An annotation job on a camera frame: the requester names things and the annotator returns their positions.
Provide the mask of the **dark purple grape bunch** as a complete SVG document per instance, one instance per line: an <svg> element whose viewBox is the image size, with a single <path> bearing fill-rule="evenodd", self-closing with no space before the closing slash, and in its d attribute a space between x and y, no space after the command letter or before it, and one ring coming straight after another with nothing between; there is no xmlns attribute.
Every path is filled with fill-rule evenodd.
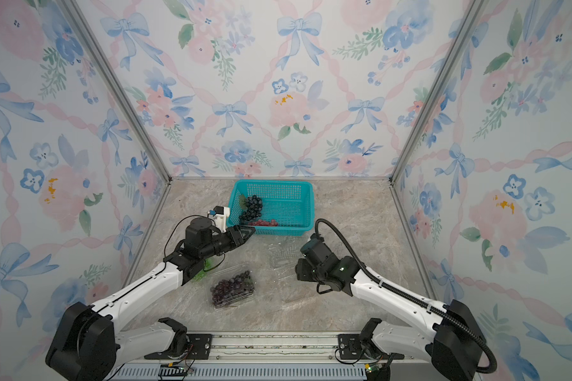
<svg viewBox="0 0 572 381"><path fill-rule="evenodd" d="M211 287L211 301L217 307L226 307L250 297L255 283L250 271L244 271L228 279L221 279Z"/></svg>

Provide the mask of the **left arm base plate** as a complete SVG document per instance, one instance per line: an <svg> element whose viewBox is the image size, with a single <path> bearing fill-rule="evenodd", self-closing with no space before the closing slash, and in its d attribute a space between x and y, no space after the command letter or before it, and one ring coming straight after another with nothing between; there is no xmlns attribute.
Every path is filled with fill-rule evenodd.
<svg viewBox="0 0 572 381"><path fill-rule="evenodd" d="M164 352L154 352L144 356L145 360L208 360L211 353L213 335L210 333L189 333L182 336L178 344Z"/></svg>

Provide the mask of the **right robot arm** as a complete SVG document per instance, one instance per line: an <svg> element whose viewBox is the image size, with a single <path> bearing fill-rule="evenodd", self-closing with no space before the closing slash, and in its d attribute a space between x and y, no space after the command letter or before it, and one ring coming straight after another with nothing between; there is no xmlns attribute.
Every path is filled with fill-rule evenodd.
<svg viewBox="0 0 572 381"><path fill-rule="evenodd" d="M397 328L379 318L370 319L359 340L371 357L395 353L425 360L449 380L472 380L497 370L496 357L467 305L458 300L444 304L413 293L354 257L338 258L321 238L311 238L300 252L299 281L367 301L407 323Z"/></svg>

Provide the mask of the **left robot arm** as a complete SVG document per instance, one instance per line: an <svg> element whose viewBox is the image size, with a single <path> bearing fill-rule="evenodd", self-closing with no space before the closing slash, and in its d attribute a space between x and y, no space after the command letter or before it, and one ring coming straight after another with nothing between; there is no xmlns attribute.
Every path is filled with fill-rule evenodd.
<svg viewBox="0 0 572 381"><path fill-rule="evenodd" d="M195 217L184 239L153 270L90 305L77 302L64 312L45 363L67 380L104 380L116 368L147 355L181 359L190 349L187 327L173 318L146 328L126 326L155 301L183 287L205 268L208 258L222 256L255 234L252 226L219 225Z"/></svg>

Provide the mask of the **clear clamshell container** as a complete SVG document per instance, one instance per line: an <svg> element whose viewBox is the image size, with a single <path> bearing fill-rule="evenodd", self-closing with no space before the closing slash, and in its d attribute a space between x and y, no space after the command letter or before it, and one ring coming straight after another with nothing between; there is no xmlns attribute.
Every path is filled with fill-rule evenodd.
<svg viewBox="0 0 572 381"><path fill-rule="evenodd" d="M308 289L297 279L295 270L297 261L302 257L300 249L306 242L303 237L286 237L270 246L273 285L284 305L299 303L308 297Z"/></svg>
<svg viewBox="0 0 572 381"><path fill-rule="evenodd" d="M208 298L215 309L238 306L256 294L257 282L248 264L239 264L216 272L209 278Z"/></svg>

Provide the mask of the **green grape bunch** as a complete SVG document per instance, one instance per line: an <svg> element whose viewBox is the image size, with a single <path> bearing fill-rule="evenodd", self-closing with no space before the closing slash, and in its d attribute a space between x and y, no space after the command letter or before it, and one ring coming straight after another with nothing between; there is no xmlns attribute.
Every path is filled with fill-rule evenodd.
<svg viewBox="0 0 572 381"><path fill-rule="evenodd" d="M198 272L193 278L192 281L193 282L199 282L201 279L203 279L209 271L211 271L211 269L213 268L213 266L215 265L215 260L213 258L208 258L205 260L203 268L200 272Z"/></svg>

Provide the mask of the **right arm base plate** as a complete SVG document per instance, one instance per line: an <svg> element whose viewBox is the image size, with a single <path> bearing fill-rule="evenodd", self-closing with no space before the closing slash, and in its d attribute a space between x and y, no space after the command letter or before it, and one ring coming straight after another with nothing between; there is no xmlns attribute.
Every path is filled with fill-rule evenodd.
<svg viewBox="0 0 572 381"><path fill-rule="evenodd" d="M363 360L388 360L390 355L376 348L370 339L362 340L358 333L341 333L337 336L336 357L343 362Z"/></svg>

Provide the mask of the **red grape bunch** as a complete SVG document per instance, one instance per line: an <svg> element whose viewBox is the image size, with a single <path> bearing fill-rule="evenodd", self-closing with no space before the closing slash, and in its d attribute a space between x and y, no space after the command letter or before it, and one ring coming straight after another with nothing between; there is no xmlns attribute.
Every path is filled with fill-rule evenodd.
<svg viewBox="0 0 572 381"><path fill-rule="evenodd" d="M277 227L279 224L278 224L277 220L275 220L275 219L271 219L271 220L257 219L254 221L247 222L247 225Z"/></svg>

